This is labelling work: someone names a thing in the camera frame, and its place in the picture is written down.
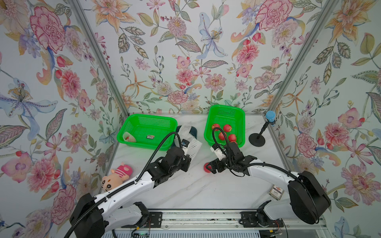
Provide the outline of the white foam net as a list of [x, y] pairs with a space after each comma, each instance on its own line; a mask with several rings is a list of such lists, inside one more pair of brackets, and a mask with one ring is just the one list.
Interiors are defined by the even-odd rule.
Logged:
[[197, 153], [199, 152], [199, 150], [201, 149], [201, 146], [202, 146], [202, 143], [200, 141], [198, 141], [197, 139], [192, 139], [190, 141], [190, 143], [188, 144], [188, 147], [187, 147], [187, 155], [191, 158], [191, 159], [194, 159], [197, 155]]
[[186, 140], [192, 142], [194, 139], [194, 136], [191, 134], [191, 125], [189, 124], [180, 126], [178, 135], [180, 136], [181, 141]]

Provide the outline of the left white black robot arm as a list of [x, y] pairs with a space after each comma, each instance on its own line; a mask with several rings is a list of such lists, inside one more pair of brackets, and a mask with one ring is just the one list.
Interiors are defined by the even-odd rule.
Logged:
[[191, 163], [187, 154], [190, 145], [188, 140], [180, 138], [177, 132], [171, 132], [159, 146], [172, 135], [179, 145], [170, 148], [164, 157], [154, 160], [158, 152], [156, 149], [138, 176], [96, 196], [90, 193], [82, 196], [69, 219], [71, 227], [65, 237], [75, 234], [77, 238], [100, 238], [121, 226], [131, 225], [137, 229], [145, 225], [149, 211], [141, 202], [135, 202], [129, 208], [122, 206], [168, 181], [177, 171], [188, 171]]

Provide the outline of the red apple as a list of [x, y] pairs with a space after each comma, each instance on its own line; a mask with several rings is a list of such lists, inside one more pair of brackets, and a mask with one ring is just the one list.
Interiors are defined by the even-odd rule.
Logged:
[[214, 130], [215, 128], [220, 128], [220, 125], [219, 124], [213, 124], [212, 125], [212, 130]]
[[218, 138], [219, 138], [220, 140], [225, 140], [224, 133], [221, 132], [221, 133], [219, 134]]

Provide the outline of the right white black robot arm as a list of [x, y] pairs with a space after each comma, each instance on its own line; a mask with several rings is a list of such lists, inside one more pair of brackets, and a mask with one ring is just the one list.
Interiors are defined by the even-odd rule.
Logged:
[[310, 225], [319, 223], [320, 217], [331, 206], [331, 202], [311, 172], [297, 173], [263, 162], [254, 156], [245, 156], [237, 143], [229, 139], [225, 131], [219, 127], [213, 128], [211, 134], [214, 141], [211, 150], [217, 159], [205, 166], [207, 170], [213, 174], [228, 170], [240, 178], [259, 178], [279, 186], [289, 195], [288, 199], [267, 200], [259, 206], [255, 213], [259, 225], [296, 218]]

